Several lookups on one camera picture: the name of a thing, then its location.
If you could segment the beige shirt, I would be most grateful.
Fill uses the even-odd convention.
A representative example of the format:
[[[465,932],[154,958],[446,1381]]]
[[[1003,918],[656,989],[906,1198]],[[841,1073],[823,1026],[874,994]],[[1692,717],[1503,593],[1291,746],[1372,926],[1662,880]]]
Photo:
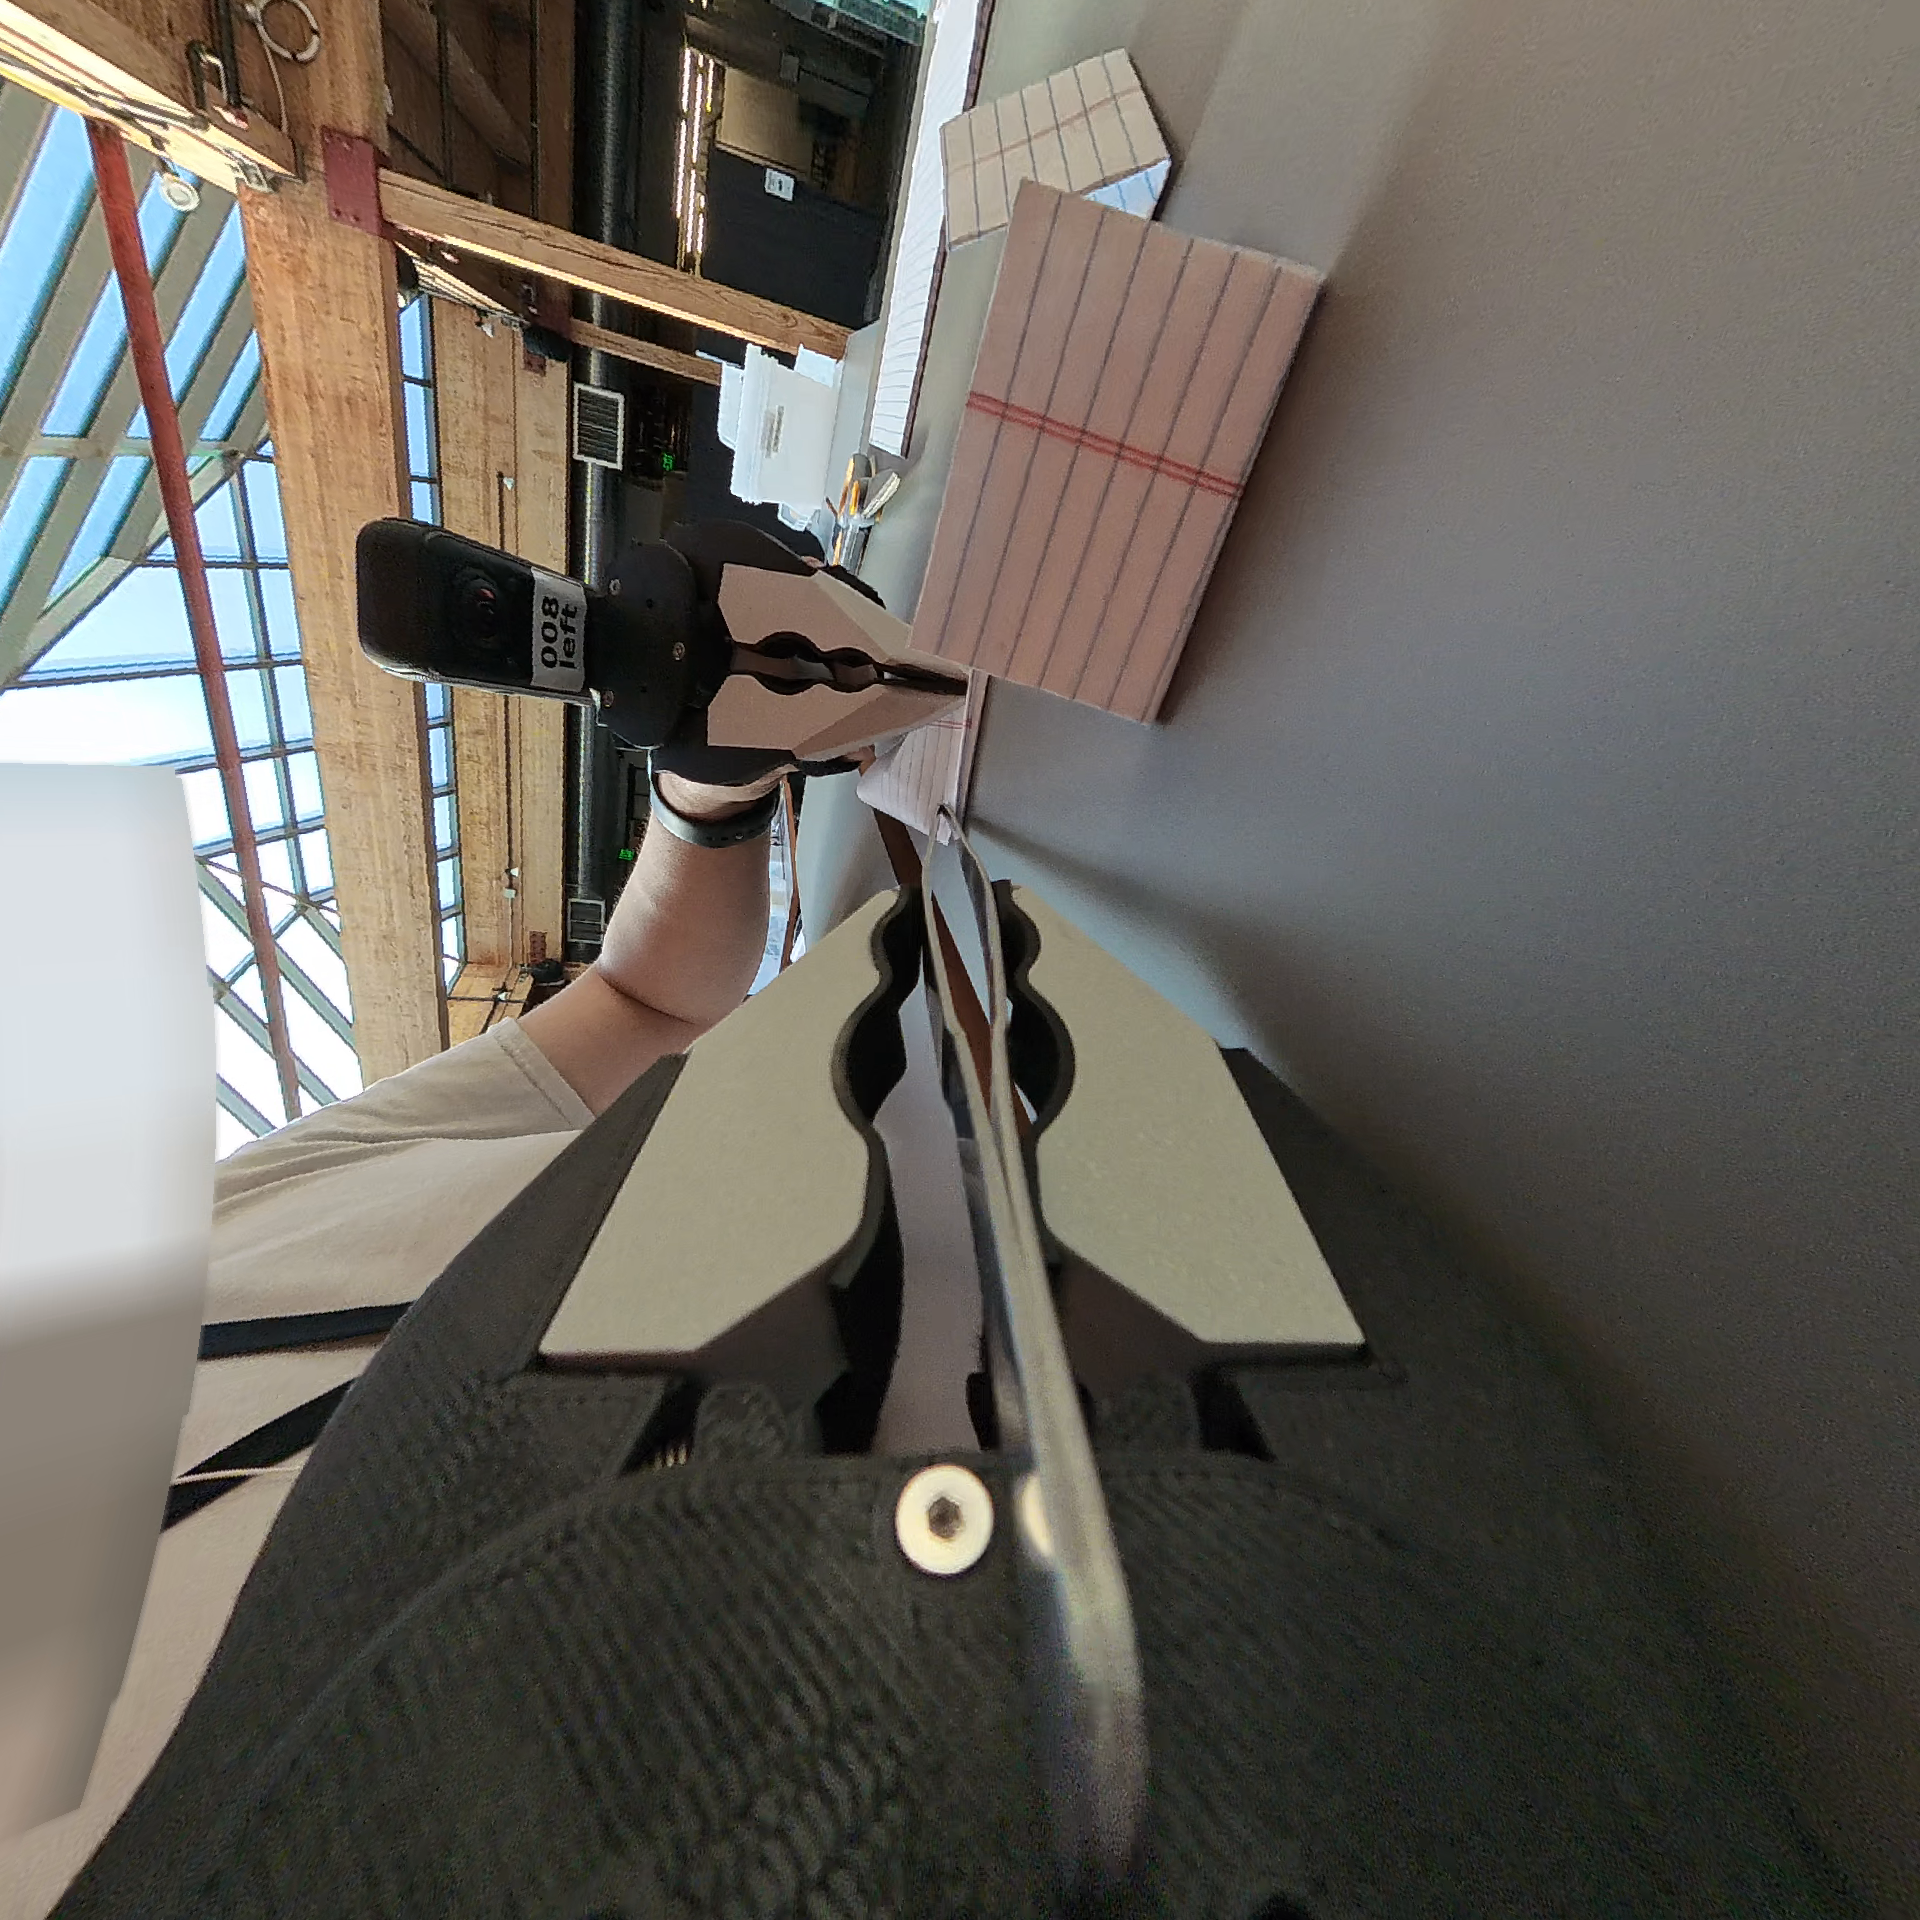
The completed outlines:
[[[519,1022],[238,1146],[215,1174],[204,1357],[182,1471],[354,1381],[375,1333],[260,1351],[292,1324],[407,1308],[592,1112]],[[292,1488],[230,1478],[158,1546],[128,1678],[80,1807],[6,1841],[2,1913],[47,1916],[174,1732]]]

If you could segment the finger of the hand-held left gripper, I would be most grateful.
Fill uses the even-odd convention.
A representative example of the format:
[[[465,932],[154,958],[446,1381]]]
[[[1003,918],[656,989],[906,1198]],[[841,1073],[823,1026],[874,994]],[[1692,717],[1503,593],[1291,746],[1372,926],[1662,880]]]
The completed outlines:
[[[967,679],[945,677],[930,688],[881,684],[852,692],[826,684],[776,692],[758,679],[730,677],[710,705],[710,745],[784,752],[796,760],[858,756],[961,710],[967,692]]]
[[[823,567],[777,570],[730,562],[719,612],[728,670],[766,688],[966,688],[967,674],[912,646],[912,631],[855,582]]]

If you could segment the red metal bracket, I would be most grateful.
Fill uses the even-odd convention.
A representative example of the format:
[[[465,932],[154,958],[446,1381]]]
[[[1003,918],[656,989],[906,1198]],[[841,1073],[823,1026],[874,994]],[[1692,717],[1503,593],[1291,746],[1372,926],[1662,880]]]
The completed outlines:
[[[380,206],[382,156],[367,134],[334,126],[320,129],[327,212],[337,223],[372,237],[390,237]]]

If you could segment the person's left forearm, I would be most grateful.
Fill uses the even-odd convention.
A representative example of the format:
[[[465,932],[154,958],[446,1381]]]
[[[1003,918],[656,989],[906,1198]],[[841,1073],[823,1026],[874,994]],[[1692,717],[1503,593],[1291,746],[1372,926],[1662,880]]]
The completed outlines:
[[[664,791],[698,818],[732,812],[715,786],[670,774]],[[702,850],[648,824],[599,954],[519,1022],[591,1112],[747,998],[770,912],[768,840]]]

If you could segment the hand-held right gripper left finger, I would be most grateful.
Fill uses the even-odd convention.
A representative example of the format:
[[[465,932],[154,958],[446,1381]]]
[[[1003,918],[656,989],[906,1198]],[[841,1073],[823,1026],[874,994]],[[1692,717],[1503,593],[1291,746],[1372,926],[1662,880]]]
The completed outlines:
[[[921,890],[866,900],[676,1060],[551,1319],[568,1368],[758,1383],[870,1450],[904,1250],[876,1117],[906,1073]]]

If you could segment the lined paper sheet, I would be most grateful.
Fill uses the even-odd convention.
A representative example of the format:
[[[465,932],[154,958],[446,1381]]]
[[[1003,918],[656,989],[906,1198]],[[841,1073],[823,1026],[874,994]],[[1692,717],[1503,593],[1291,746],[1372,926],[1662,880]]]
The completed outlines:
[[[858,776],[858,794],[912,831],[945,846],[967,818],[976,740],[990,677],[970,672],[967,697],[904,730]]]
[[[1156,719],[1321,290],[1296,260],[1019,182],[919,649]]]

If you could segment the long lined legal pad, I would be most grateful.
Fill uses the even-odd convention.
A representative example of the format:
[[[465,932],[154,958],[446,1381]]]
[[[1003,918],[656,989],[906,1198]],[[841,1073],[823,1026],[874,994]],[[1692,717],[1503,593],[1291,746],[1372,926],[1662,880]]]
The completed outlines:
[[[976,102],[979,69],[994,2],[938,2],[928,10],[919,90],[904,162],[876,349],[870,445],[906,456],[943,288],[945,148],[943,128]]]

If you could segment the metal tweezers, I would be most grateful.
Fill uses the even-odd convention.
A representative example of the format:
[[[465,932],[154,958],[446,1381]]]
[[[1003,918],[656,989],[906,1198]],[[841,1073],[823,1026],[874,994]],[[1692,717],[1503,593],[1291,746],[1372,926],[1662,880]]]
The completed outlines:
[[[1067,1916],[1110,1916],[1136,1871],[1146,1693],[1136,1618],[1072,1375],[1014,1069],[1001,903],[950,806],[921,868],[924,952],[980,1285],[1026,1610],[1047,1823]]]

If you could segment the window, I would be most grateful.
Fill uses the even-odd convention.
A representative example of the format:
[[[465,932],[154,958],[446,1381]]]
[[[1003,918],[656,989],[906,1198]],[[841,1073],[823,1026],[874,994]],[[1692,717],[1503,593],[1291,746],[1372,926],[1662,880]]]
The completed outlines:
[[[80,117],[6,85],[6,760],[176,773],[215,1006],[215,1154],[363,1086],[242,217],[128,148],[256,840],[249,910]]]

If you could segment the wooden beam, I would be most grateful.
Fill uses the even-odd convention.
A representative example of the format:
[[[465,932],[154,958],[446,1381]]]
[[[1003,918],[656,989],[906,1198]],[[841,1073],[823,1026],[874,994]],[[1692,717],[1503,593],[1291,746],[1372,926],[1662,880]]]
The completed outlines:
[[[503,270],[559,280],[576,292],[728,334],[768,351],[817,351],[833,361],[848,353],[847,327],[794,306],[665,268],[510,207],[465,198],[386,166],[375,169],[375,190],[382,220],[435,252],[479,255]]]

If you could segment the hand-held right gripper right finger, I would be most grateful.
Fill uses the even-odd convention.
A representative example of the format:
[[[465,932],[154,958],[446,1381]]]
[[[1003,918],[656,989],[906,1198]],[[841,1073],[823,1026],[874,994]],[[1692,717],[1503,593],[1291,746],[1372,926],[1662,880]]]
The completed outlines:
[[[1016,1089],[1076,1374],[1355,1360],[1364,1333],[1211,1036],[998,884]]]

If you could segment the red pipe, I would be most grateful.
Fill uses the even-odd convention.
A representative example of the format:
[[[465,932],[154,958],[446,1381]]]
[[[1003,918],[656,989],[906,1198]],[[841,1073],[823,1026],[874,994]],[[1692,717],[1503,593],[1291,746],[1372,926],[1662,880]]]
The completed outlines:
[[[299,1076],[291,1029],[284,1013],[280,949],[272,934],[268,889],[258,864],[255,812],[246,776],[242,746],[234,721],[230,670],[218,632],[208,588],[196,502],[186,468],[172,376],[164,366],[154,276],[137,226],[137,201],[130,182],[126,140],[103,118],[88,118],[88,143],[96,180],[103,226],[112,255],[112,273],[123,303],[128,351],[135,370],[139,405],[152,430],[152,464],[161,488],[167,532],[176,551],[176,573],[196,668],[208,708],[215,767],[224,786],[234,858],[242,887],[247,932],[265,1000],[270,1050],[276,1065],[280,1092],[289,1117],[299,1114]]]

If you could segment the dark wristband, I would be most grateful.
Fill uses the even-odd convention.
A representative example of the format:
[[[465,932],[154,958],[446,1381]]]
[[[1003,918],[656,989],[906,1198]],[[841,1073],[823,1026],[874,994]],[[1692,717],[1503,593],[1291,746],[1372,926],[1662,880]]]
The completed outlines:
[[[730,791],[728,805],[732,812],[722,812],[721,818],[698,818],[665,794],[664,780],[664,773],[650,765],[651,820],[691,848],[730,850],[768,837],[784,805],[784,781],[780,781],[747,800],[739,800]]]

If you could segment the white grid-creased folded paper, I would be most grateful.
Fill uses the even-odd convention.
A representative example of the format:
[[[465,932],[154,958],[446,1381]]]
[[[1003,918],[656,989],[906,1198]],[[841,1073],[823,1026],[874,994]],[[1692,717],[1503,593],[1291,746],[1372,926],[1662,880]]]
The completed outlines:
[[[1150,222],[1170,173],[1162,124],[1124,48],[955,114],[940,141],[950,248],[1009,226],[1024,180]]]

